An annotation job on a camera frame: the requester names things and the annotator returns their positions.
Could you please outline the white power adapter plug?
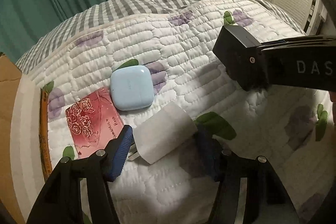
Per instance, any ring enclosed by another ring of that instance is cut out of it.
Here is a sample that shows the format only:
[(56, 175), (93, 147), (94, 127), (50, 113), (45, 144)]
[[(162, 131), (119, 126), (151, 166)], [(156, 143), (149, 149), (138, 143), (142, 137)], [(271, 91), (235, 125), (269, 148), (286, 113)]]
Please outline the white power adapter plug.
[(175, 150), (197, 132), (190, 116), (170, 102), (133, 130), (134, 144), (128, 160), (138, 157), (153, 164)]

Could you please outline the brown cardboard box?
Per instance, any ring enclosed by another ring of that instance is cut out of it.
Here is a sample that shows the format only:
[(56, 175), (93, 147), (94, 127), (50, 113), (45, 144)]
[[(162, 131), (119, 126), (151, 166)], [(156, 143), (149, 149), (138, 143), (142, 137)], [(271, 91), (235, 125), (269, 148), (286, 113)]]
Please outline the brown cardboard box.
[(48, 91), (1, 54), (1, 223), (45, 223), (38, 195), (52, 173)]

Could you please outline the floral white quilt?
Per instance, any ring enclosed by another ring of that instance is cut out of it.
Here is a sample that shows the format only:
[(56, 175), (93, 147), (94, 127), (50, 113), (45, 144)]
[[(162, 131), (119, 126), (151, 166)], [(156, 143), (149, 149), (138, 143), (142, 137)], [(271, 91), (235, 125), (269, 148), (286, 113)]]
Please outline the floral white quilt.
[(284, 183), (301, 223), (311, 220), (335, 178), (335, 130), (326, 91), (272, 86), (245, 92), (212, 49), (225, 21), (258, 41), (303, 35), (285, 12), (261, 0), (203, 0), (170, 14), (134, 14), (68, 38), (27, 74), (54, 83), (49, 153), (56, 165), (73, 145), (66, 109), (108, 86), (114, 70), (137, 60), (154, 76), (154, 101), (122, 113), (132, 127), (175, 103), (194, 121), (224, 126), (222, 143), (241, 157), (266, 156)]

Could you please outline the red rose card wallet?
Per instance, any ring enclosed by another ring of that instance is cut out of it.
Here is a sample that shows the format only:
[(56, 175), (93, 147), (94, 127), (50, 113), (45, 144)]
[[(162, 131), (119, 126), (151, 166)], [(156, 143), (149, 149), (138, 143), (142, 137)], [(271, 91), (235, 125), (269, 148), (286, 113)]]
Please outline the red rose card wallet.
[(67, 124), (78, 154), (86, 158), (118, 138), (123, 121), (108, 88), (100, 88), (66, 109)]

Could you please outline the grey checked bed sheet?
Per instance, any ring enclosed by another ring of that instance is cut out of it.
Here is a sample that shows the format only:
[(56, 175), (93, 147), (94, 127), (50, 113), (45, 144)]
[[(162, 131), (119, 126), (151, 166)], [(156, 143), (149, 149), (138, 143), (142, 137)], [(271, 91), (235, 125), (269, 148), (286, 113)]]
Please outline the grey checked bed sheet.
[(25, 52), (15, 65), (29, 73), (50, 53), (68, 38), (87, 28), (107, 24), (134, 14), (170, 14), (203, 0), (108, 0), (80, 12), (61, 22), (52, 31), (42, 36)]

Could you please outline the light blue earbuds case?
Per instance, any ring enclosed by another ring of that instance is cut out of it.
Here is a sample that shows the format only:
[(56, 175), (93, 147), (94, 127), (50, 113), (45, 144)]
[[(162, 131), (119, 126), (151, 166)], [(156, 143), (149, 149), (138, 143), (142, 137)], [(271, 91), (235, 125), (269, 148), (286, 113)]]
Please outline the light blue earbuds case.
[(114, 71), (110, 77), (110, 95), (114, 106), (121, 111), (149, 107), (154, 101), (150, 70), (135, 65)]

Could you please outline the black rectangular box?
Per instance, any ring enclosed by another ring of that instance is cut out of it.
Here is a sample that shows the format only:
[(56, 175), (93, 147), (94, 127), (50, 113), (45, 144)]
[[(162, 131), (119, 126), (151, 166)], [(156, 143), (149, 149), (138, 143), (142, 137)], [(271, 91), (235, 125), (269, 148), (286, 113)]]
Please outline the black rectangular box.
[(261, 43), (241, 26), (223, 26), (213, 47), (229, 77), (244, 91), (266, 89), (268, 83), (257, 48)]

